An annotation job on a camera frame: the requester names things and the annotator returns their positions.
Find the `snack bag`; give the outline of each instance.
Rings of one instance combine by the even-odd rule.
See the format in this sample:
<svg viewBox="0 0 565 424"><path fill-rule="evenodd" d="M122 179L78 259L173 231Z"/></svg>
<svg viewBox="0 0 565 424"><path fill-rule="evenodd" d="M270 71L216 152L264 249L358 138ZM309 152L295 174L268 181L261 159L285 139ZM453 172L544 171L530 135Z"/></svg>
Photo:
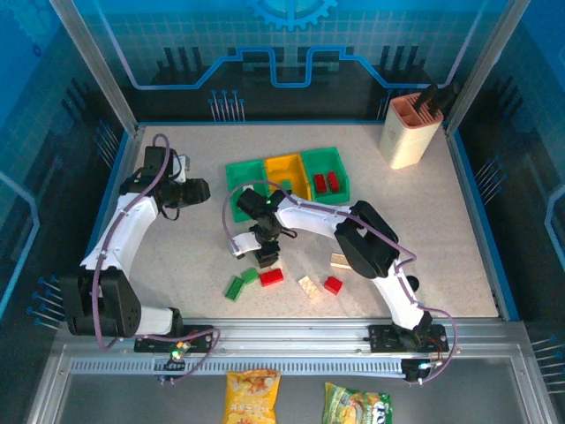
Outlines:
<svg viewBox="0 0 565 424"><path fill-rule="evenodd" d="M322 424L391 424L390 396L326 383Z"/></svg>
<svg viewBox="0 0 565 424"><path fill-rule="evenodd" d="M228 372L222 424L276 424L275 401L281 375L272 369Z"/></svg>

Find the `yellow tray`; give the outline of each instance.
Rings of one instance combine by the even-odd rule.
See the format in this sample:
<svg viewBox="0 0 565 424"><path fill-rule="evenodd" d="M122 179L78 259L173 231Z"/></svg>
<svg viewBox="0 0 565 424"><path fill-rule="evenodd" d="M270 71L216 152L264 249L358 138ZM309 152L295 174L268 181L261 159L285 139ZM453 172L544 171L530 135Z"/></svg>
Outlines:
<svg viewBox="0 0 565 424"><path fill-rule="evenodd" d="M289 181L293 194L312 200L312 189L299 153L265 159L265 171L268 180L280 185L283 185L285 180ZM272 186L270 189L271 193L275 190Z"/></svg>

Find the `white table surface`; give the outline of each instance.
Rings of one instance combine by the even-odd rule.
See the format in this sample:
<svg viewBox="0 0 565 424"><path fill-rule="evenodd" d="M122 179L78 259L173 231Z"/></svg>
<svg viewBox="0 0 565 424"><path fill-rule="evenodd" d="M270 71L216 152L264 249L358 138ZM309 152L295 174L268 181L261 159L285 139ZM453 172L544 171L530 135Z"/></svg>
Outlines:
<svg viewBox="0 0 565 424"><path fill-rule="evenodd" d="M141 303L178 307L184 317L388 317L387 305L372 283L353 271L332 269L336 242L300 231L281 236L278 264L285 281L245 287L237 302L224 298L233 276L256 267L252 254L231 257L223 233L221 208L228 189L225 165L337 147L350 177L350 203L365 200L383 216L401 245L418 255L408 274L420 280L418 299L458 317L497 316L477 242L463 202L451 156L438 131L419 164L391 170L377 148L380 125L205 125L149 126L136 166L156 133L191 158L190 178L204 178L212 197L184 208L176 222L161 216L149 227L132 264L130 279ZM234 234L248 223L234 224ZM311 302L298 285L308 275L322 291ZM322 284L343 280L337 296Z"/></svg>

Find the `red lego brick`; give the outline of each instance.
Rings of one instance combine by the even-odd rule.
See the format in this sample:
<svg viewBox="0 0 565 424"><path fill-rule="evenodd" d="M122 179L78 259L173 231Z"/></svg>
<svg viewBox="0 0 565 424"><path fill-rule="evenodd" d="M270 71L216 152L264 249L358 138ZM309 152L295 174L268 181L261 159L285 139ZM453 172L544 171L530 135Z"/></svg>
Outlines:
<svg viewBox="0 0 565 424"><path fill-rule="evenodd" d="M326 283L324 283L324 288L329 290L330 292L337 294L342 289L343 282L335 278L334 276L330 276Z"/></svg>
<svg viewBox="0 0 565 424"><path fill-rule="evenodd" d="M328 184L329 189L332 191L332 193L339 192L339 181L337 181L337 176L332 170L328 172Z"/></svg>
<svg viewBox="0 0 565 424"><path fill-rule="evenodd" d="M267 287L268 285L278 283L284 279L283 272L277 268L272 271L265 272L259 276L261 285Z"/></svg>
<svg viewBox="0 0 565 424"><path fill-rule="evenodd" d="M314 175L314 185L315 185L316 193L322 194L328 190L328 186L326 185L326 179L324 178L323 174Z"/></svg>

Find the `green snack bag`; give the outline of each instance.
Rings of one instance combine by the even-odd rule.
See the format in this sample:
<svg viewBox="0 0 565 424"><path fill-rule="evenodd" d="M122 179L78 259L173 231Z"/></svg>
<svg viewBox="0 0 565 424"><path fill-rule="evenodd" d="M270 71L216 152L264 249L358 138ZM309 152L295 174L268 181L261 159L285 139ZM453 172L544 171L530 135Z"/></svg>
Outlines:
<svg viewBox="0 0 565 424"><path fill-rule="evenodd" d="M322 424L392 424L390 396L327 382Z"/></svg>

